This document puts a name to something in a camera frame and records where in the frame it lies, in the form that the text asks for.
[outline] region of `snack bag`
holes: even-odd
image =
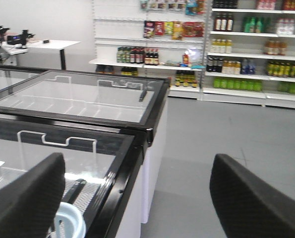
[[[197,0],[197,14],[204,14],[204,13],[205,13],[205,1]]]
[[[148,0],[140,0],[140,3],[141,3],[140,5],[141,5],[141,9],[142,10],[147,10],[148,9],[147,8],[148,7],[148,5],[147,5],[148,4]]]
[[[176,0],[167,0],[167,4],[168,4],[168,10],[173,11],[177,9]]]
[[[163,21],[155,22],[155,36],[163,36],[165,33],[165,23]]]
[[[149,0],[148,9],[149,10],[157,10],[157,0]]]
[[[194,22],[193,32],[195,34],[195,37],[203,37],[203,32],[205,28],[205,23],[200,22]]]
[[[165,0],[157,0],[157,9],[165,10],[166,9],[166,1]]]
[[[144,21],[144,38],[154,37],[155,21]]]
[[[186,15],[196,15],[197,7],[198,6],[196,0],[187,0]]]
[[[165,34],[172,35],[173,34],[173,27],[174,27],[174,23],[172,21],[166,21],[165,22]]]
[[[177,11],[184,11],[186,8],[185,0],[177,0]]]
[[[182,22],[181,21],[174,21],[174,32],[172,35],[173,40],[182,40]]]

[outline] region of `packaged food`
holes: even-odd
[[[157,9],[165,10],[166,9],[166,0],[157,0]]]
[[[165,22],[165,34],[172,35],[173,34],[173,27],[174,27],[174,23],[172,21],[166,21]]]
[[[176,10],[177,9],[177,1],[176,0],[168,0],[167,1],[168,10]]]
[[[197,2],[196,0],[187,0],[186,4],[186,15],[197,14]]]
[[[203,22],[184,22],[182,28],[184,37],[203,37]]]
[[[157,10],[157,0],[149,0],[148,9],[149,10]]]
[[[165,33],[165,23],[163,21],[155,22],[155,35],[163,36]]]
[[[204,14],[204,13],[205,13],[205,1],[197,0],[197,14]]]
[[[140,5],[141,5],[141,9],[142,10],[147,10],[147,3],[148,3],[148,0],[140,0]]]
[[[155,21],[144,21],[144,38],[154,37]]]
[[[183,28],[182,28],[182,22],[181,21],[174,21],[174,32],[172,35],[173,40],[182,40],[182,33],[183,33]]]
[[[177,11],[184,11],[186,8],[185,0],[177,0]]]

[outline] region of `glass freezer lid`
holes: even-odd
[[[53,152],[61,152],[66,167],[64,195],[76,180],[86,180],[73,205],[84,213],[90,203],[95,204],[88,212],[93,219],[133,139],[133,135],[0,119],[0,189]]]
[[[0,93],[0,107],[145,123],[162,80],[48,71]]]
[[[38,73],[0,69],[0,90],[31,78]]]

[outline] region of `red snack package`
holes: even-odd
[[[155,35],[163,36],[165,33],[165,23],[163,21],[155,22]]]

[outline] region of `table leg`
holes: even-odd
[[[66,59],[64,57],[64,49],[60,50],[61,69],[66,70]]]

